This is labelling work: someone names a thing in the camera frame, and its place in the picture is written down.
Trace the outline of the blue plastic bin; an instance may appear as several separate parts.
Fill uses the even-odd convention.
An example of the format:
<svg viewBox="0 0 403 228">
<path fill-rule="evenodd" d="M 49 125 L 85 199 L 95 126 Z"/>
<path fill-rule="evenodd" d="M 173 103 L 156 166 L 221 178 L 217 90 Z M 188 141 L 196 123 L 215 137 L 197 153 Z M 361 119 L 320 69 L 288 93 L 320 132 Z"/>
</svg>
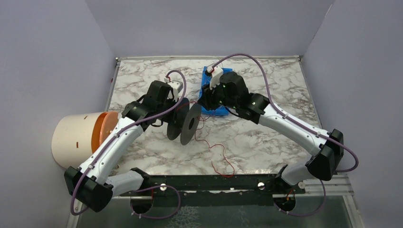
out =
<svg viewBox="0 0 403 228">
<path fill-rule="evenodd" d="M 207 76 L 205 74 L 205 71 L 207 70 L 207 66 L 203 67 L 202 71 L 202 80 L 201 80 L 201 87 L 200 87 L 200 92 L 199 92 L 199 98 L 202 96 L 202 87 L 204 85 L 208 85 L 211 81 L 211 77 Z M 201 113 L 205 115 L 215 115 L 215 116 L 228 116 L 229 112 L 223 107 L 220 106 L 219 108 L 215 110 L 206 110 L 204 107 L 201 108 Z"/>
</svg>

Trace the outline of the black cable spool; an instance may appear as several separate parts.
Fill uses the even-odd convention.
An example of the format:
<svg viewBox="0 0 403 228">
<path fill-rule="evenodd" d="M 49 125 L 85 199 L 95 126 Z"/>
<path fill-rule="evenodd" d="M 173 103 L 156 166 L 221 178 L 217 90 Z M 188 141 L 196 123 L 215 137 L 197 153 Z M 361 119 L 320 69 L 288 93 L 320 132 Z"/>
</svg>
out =
<svg viewBox="0 0 403 228">
<path fill-rule="evenodd" d="M 173 118 L 168 121 L 167 138 L 171 141 L 180 137 L 182 145 L 187 145 L 195 134 L 200 120 L 202 107 L 195 103 L 190 106 L 188 98 L 184 98 L 176 107 Z"/>
</svg>

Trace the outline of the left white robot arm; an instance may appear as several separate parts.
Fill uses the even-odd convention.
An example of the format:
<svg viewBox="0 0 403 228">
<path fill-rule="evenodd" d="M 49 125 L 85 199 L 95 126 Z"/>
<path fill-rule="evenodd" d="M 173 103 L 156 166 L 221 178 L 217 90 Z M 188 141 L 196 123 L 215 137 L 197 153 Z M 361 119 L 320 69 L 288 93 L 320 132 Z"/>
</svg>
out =
<svg viewBox="0 0 403 228">
<path fill-rule="evenodd" d="M 128 103 L 107 139 L 96 152 L 79 165 L 68 167 L 64 173 L 72 200 L 82 202 L 94 212 L 100 212 L 112 197 L 141 187 L 144 177 L 136 171 L 110 177 L 110 172 L 136 138 L 157 119 L 170 116 L 184 99 L 186 84 L 153 81 L 147 93 Z"/>
</svg>

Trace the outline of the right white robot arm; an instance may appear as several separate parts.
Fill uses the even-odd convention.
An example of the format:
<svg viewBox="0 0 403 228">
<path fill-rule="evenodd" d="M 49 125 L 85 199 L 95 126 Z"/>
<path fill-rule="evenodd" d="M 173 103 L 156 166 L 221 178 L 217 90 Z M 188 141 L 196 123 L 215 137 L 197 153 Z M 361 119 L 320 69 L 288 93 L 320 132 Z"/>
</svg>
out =
<svg viewBox="0 0 403 228">
<path fill-rule="evenodd" d="M 232 108 L 239 118 L 271 128 L 302 146 L 310 157 L 285 165 L 276 176 L 276 183 L 284 188 L 311 178 L 331 180 L 344 155 L 340 147 L 343 141 L 340 131 L 329 133 L 299 119 L 292 122 L 292 116 L 280 110 L 266 96 L 249 92 L 243 77 L 235 72 L 223 74 L 214 88 L 203 85 L 198 103 L 206 110 L 220 106 Z"/>
</svg>

